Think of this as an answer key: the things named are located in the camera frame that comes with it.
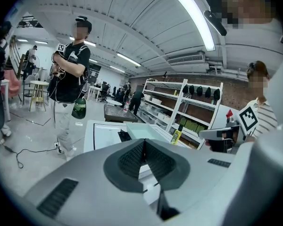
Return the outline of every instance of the striped shirt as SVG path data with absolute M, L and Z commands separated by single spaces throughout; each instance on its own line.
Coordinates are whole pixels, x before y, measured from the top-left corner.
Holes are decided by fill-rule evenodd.
M 258 138 L 261 134 L 266 134 L 277 129 L 278 121 L 272 107 L 267 101 L 258 105 L 257 98 L 256 100 L 250 101 L 247 105 L 251 106 L 258 119 L 258 124 L 251 136 Z

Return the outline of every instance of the pink chair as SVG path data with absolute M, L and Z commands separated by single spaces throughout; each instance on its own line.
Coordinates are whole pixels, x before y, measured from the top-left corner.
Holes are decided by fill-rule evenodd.
M 9 80 L 8 97 L 19 95 L 21 89 L 21 82 L 17 79 L 14 70 L 4 70 L 4 78 Z M 4 87 L 1 87 L 1 93 L 4 95 Z

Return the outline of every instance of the metal shelving unit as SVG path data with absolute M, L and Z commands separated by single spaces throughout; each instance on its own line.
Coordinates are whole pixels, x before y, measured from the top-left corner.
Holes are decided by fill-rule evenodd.
M 173 94 L 168 94 L 168 93 L 163 93 L 163 92 L 159 92 L 159 91 L 145 89 L 147 85 L 151 85 L 151 86 L 159 87 L 159 88 L 167 88 L 167 89 L 174 89 L 174 90 L 176 89 L 177 91 L 179 91 L 179 94 L 173 95 Z M 195 88 L 195 91 L 199 86 L 202 86 L 204 92 L 206 91 L 206 89 L 208 87 L 210 87 L 211 88 L 211 95 L 214 94 L 214 91 L 216 89 L 220 89 L 220 99 L 217 101 L 216 105 L 213 105 L 213 104 L 202 102 L 202 101 L 199 101 L 199 100 L 196 100 L 196 99 L 183 97 L 184 96 L 183 88 L 186 85 L 188 85 L 188 87 L 193 85 L 194 88 Z M 191 83 L 188 83 L 187 79 L 184 79 L 183 82 L 164 82 L 164 81 L 149 81 L 149 80 L 147 80 L 146 83 L 145 83 L 144 89 L 143 89 L 144 94 L 170 98 L 170 99 L 176 100 L 176 104 L 175 104 L 174 108 L 170 108 L 168 106 L 161 105 L 161 104 L 155 103 L 155 102 L 150 101 L 150 100 L 145 100 L 146 103 L 148 103 L 150 105 L 154 105 L 156 107 L 172 111 L 172 116 L 171 116 L 169 122 L 166 122 L 166 121 L 160 119 L 158 116 L 155 116 L 153 113 L 151 113 L 149 111 L 142 111 L 142 113 L 146 114 L 146 115 L 148 115 L 152 118 L 157 118 L 158 120 L 167 124 L 166 131 L 169 132 L 169 133 L 170 133 L 171 129 L 178 129 L 179 125 L 177 123 L 174 123 L 174 120 L 175 120 L 175 117 L 176 117 L 177 114 L 184 116 L 187 119 L 191 119 L 191 120 L 193 120 L 193 121 L 195 121 L 199 124 L 206 126 L 208 129 L 210 129 L 212 127 L 214 120 L 215 120 L 215 117 L 216 117 L 216 114 L 217 114 L 217 111 L 218 111 L 218 108 L 219 108 L 219 105 L 220 105 L 220 102 L 221 102 L 221 99 L 222 99 L 222 90 L 223 90 L 223 83 L 220 83 L 220 87 L 216 87 L 216 86 L 209 86 L 209 85 L 191 84 Z M 188 115 L 188 114 L 183 113 L 183 112 L 179 112 L 178 109 L 179 109 L 179 106 L 181 105 L 181 103 L 189 103 L 191 105 L 195 105 L 195 106 L 198 106 L 198 107 L 201 107 L 201 108 L 205 108 L 207 110 L 214 111 L 211 122 L 208 123 L 208 122 L 203 121 L 201 119 L 198 119 L 194 116 Z M 146 119 L 146 117 L 147 116 L 140 117 L 140 118 L 145 123 L 149 123 L 149 121 Z M 186 135 L 188 138 L 192 139 L 193 141 L 195 141 L 197 144 L 199 144 L 198 150 L 202 147 L 204 140 L 200 139 L 196 132 L 189 130 L 187 128 L 183 128 L 183 134 Z

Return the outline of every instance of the air conditioner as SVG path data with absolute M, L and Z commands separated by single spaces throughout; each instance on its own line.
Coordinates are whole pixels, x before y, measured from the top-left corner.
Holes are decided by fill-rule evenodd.
M 179 65 L 171 65 L 172 69 L 181 73 L 206 73 L 209 69 L 208 63 L 185 63 Z
M 194 54 L 194 55 L 187 55 L 187 56 L 181 56 L 181 57 L 175 57 L 168 60 L 168 63 L 170 65 L 182 65 L 182 64 L 198 64 L 198 63 L 204 63 L 206 61 L 206 58 L 204 54 Z

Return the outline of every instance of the vent grille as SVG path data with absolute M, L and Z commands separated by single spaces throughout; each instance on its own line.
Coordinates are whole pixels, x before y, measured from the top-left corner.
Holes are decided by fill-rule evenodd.
M 169 64 L 181 64 L 186 62 L 205 62 L 205 58 L 203 55 L 191 55 L 191 56 L 184 56 L 179 58 L 172 58 L 168 60 Z
M 50 218 L 55 218 L 77 184 L 77 181 L 65 178 L 37 207 L 37 210 Z

